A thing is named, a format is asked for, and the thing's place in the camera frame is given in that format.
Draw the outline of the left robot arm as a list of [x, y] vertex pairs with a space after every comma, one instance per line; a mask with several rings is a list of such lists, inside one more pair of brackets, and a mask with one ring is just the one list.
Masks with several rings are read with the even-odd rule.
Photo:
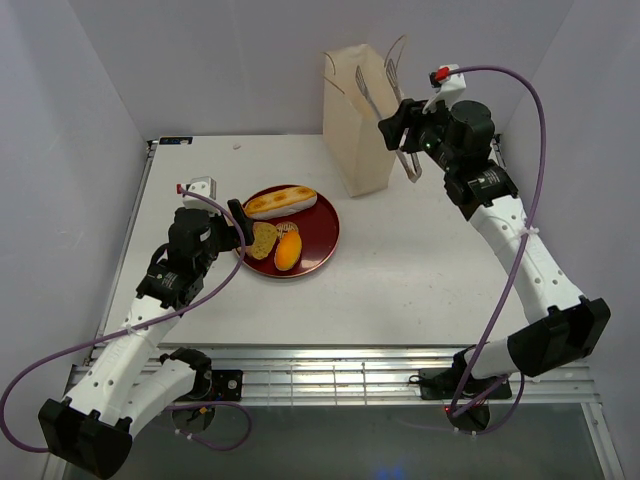
[[38, 413], [50, 453], [111, 478], [125, 463], [137, 434], [178, 399], [200, 400], [213, 389], [211, 361], [181, 347], [160, 368], [138, 378], [164, 337], [193, 307], [218, 255], [253, 243], [253, 222], [233, 199], [226, 213], [203, 196], [174, 213], [167, 243], [152, 255], [136, 289], [121, 336], [109, 340], [84, 378]]

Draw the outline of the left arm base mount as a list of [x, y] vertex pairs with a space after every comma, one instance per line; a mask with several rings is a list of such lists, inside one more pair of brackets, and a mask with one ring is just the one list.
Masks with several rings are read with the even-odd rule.
[[159, 360], [161, 364], [168, 360], [181, 361], [196, 371], [193, 388], [178, 401], [240, 401], [242, 398], [243, 371], [214, 369], [211, 358], [199, 350], [180, 347], [171, 354], [162, 354]]

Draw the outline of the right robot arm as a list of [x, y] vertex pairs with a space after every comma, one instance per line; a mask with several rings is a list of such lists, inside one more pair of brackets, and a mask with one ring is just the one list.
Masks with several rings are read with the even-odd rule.
[[489, 109], [475, 101], [446, 107], [438, 101], [403, 100], [380, 121], [388, 149], [426, 153], [444, 172], [447, 196], [484, 238], [513, 287], [527, 326], [482, 350], [469, 347], [451, 367], [421, 377], [434, 398], [456, 391], [474, 397], [498, 377], [521, 372], [537, 377], [592, 353], [611, 312], [601, 299], [588, 299], [561, 271], [537, 231], [527, 223], [518, 189], [491, 157], [494, 124]]

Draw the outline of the metal tongs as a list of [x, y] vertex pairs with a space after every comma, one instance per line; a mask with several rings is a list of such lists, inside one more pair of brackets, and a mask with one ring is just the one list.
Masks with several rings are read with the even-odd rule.
[[[385, 60], [384, 61], [384, 69], [385, 69], [385, 74], [386, 74], [386, 78], [387, 81], [392, 89], [392, 92], [396, 98], [396, 100], [398, 101], [398, 104], [401, 104], [403, 101], [403, 97], [401, 94], [401, 90], [399, 87], [399, 82], [398, 82], [398, 77], [397, 77], [397, 68], [396, 68], [396, 64], [394, 63], [394, 61], [392, 59], [389, 60]], [[384, 128], [384, 132], [385, 133], [399, 133], [400, 132], [400, 126], [401, 126], [401, 121], [400, 120], [394, 120], [393, 118], [389, 117], [386, 120], [384, 120], [382, 118], [381, 112], [378, 109], [370, 91], [368, 88], [368, 85], [366, 83], [366, 80], [364, 78], [364, 74], [362, 72], [361, 66], [357, 65], [356, 69], [355, 69], [355, 82], [356, 85], [358, 87], [358, 90], [360, 92], [360, 94], [363, 96], [363, 98], [366, 100], [366, 102], [368, 103], [369, 107], [372, 109], [372, 111], [374, 112], [376, 119], [379, 122], [383, 122], [385, 124], [385, 128]], [[412, 182], [412, 183], [416, 183], [422, 176], [422, 167], [420, 165], [418, 156], [416, 153], [410, 153], [410, 158], [411, 161], [408, 161], [405, 153], [400, 149], [400, 141], [402, 140], [402, 136], [399, 136], [397, 138], [397, 148], [395, 149], [395, 153], [396, 153], [396, 157], [397, 159], [400, 161], [407, 178]]]

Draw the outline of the cut baguette slice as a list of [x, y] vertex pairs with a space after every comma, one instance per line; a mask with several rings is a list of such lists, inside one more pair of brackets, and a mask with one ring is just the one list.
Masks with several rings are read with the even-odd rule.
[[249, 255], [255, 260], [266, 259], [279, 239], [277, 228], [271, 223], [254, 222], [253, 236]]

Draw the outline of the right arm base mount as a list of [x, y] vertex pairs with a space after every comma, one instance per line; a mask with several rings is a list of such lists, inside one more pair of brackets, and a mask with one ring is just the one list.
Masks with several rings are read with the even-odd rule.
[[[456, 353], [449, 368], [440, 370], [421, 369], [417, 374], [409, 377], [408, 383], [420, 387], [420, 395], [423, 400], [452, 399], [467, 367], [464, 355], [471, 350], [473, 350], [473, 347], [468, 347]], [[476, 379], [470, 375], [462, 388], [461, 397], [473, 399], [492, 388], [494, 384], [497, 384], [497, 393], [489, 393], [488, 398], [508, 399], [511, 396], [510, 386], [502, 377], [492, 376], [485, 379]]]

